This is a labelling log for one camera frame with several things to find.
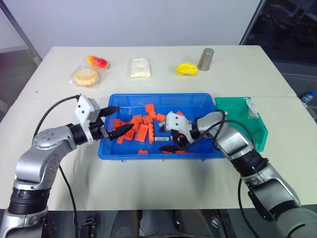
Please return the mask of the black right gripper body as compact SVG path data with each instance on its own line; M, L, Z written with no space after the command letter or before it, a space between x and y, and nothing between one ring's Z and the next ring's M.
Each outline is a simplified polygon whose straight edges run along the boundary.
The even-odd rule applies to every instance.
M190 148L188 145L189 141L184 134L177 130L171 130L171 136L174 145L180 146L184 150L188 150Z

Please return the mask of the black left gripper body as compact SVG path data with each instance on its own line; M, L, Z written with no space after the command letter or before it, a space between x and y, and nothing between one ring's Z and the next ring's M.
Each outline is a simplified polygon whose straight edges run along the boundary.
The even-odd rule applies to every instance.
M95 122L89 123L89 131L93 140L109 137L109 133L104 129L104 121L101 118L97 118Z

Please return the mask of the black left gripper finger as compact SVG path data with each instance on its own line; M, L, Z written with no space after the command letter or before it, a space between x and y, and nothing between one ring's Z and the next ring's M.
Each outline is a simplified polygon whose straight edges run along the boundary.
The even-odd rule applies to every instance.
M131 130L133 126L134 126L133 123L124 124L124 125L118 127L117 129L115 129L114 131L107 132L107 134L108 134L107 138L109 140L117 139L117 138L123 136L129 130Z
M120 110L120 107L110 106L102 108L99 113L99 117L108 117Z

